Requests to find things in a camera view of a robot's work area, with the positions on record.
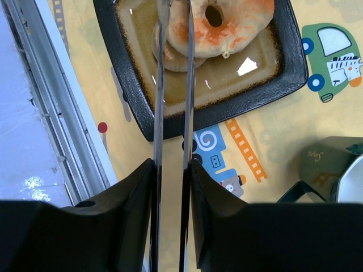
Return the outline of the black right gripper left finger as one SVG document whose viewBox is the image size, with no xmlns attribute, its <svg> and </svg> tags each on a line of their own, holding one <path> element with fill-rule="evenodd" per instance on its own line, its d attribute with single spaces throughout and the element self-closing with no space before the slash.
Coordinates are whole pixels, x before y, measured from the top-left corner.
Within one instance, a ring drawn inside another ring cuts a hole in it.
<svg viewBox="0 0 363 272">
<path fill-rule="evenodd" d="M 1 202 L 2 271 L 141 271 L 154 163 L 74 207 Z"/>
</svg>

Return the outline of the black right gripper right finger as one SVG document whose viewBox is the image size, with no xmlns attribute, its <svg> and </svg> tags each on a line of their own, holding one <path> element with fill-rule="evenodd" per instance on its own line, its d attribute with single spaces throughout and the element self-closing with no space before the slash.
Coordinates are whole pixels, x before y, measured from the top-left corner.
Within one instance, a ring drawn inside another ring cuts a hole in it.
<svg viewBox="0 0 363 272">
<path fill-rule="evenodd" d="M 361 271 L 362 205 L 246 203 L 191 164 L 202 271 Z"/>
</svg>

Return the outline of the twisted orange-striped bread roll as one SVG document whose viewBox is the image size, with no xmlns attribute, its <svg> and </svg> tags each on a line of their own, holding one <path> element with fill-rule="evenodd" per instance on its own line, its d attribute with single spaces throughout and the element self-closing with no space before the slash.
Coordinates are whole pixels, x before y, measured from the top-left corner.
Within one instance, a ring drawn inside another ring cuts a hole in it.
<svg viewBox="0 0 363 272">
<path fill-rule="evenodd" d="M 212 58 L 241 52 L 267 27 L 275 1 L 172 1 L 167 41 L 187 55 L 189 10 L 192 9 L 195 57 Z"/>
</svg>

